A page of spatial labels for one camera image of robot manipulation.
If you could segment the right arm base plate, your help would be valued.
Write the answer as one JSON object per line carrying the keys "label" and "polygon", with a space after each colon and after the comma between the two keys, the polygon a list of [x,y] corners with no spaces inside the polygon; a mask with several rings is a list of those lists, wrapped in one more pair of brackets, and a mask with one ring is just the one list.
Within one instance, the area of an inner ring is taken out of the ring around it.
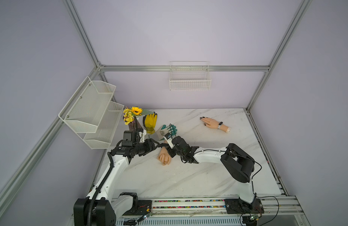
{"label": "right arm base plate", "polygon": [[255,198],[252,203],[245,202],[239,198],[225,199],[225,208],[228,214],[263,214],[264,209],[260,199]]}

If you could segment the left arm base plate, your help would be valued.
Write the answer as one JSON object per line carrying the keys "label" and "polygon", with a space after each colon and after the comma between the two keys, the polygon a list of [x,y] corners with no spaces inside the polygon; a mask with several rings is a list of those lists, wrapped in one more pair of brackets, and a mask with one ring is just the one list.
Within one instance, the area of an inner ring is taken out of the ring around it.
{"label": "left arm base plate", "polygon": [[132,209],[125,212],[124,216],[142,216],[150,213],[152,209],[152,200],[138,200]]}

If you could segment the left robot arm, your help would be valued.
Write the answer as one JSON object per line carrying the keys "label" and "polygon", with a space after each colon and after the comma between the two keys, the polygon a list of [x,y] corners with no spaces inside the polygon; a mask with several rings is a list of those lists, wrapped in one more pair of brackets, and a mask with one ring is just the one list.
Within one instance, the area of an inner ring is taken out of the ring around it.
{"label": "left robot arm", "polygon": [[76,226],[114,226],[123,215],[141,213],[137,193],[123,192],[112,202],[118,179],[136,156],[144,156],[159,147],[153,139],[121,140],[110,152],[109,165],[91,192],[79,198],[73,206]]}

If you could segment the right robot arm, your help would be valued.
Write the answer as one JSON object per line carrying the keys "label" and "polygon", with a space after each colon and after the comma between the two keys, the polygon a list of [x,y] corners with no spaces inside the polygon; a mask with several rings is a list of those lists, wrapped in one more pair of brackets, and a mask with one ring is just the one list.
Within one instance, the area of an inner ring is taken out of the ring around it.
{"label": "right robot arm", "polygon": [[222,164],[227,172],[239,183],[239,202],[253,205],[256,197],[253,189],[252,173],[256,161],[237,145],[230,143],[226,147],[209,149],[192,147],[182,137],[168,137],[168,153],[171,157],[180,156],[182,162],[200,164]]}

